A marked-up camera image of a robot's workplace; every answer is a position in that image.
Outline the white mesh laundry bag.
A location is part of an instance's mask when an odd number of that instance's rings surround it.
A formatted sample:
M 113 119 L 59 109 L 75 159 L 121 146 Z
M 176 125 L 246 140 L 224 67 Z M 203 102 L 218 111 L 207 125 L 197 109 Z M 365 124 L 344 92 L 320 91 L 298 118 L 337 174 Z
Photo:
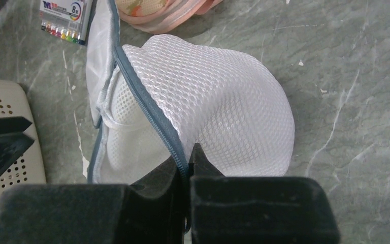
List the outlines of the white mesh laundry bag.
M 120 45 L 113 1 L 98 1 L 86 83 L 99 128 L 87 180 L 131 184 L 166 159 L 184 180 L 199 143 L 226 176 L 282 176 L 295 125 L 285 92 L 253 56 L 155 35 Z

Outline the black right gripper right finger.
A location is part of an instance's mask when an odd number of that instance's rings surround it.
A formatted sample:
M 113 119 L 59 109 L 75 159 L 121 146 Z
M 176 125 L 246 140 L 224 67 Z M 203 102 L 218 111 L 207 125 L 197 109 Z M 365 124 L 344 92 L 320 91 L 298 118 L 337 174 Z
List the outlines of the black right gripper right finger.
M 326 193 L 306 177 L 227 177 L 195 144 L 189 167 L 193 243 L 339 243 Z

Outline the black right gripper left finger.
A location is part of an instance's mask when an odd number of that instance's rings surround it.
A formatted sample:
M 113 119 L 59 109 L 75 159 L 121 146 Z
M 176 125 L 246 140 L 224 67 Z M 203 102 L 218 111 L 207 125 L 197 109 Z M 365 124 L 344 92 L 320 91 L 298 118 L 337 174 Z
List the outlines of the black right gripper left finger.
M 182 243 L 173 159 L 131 185 L 20 185 L 0 199 L 0 243 Z

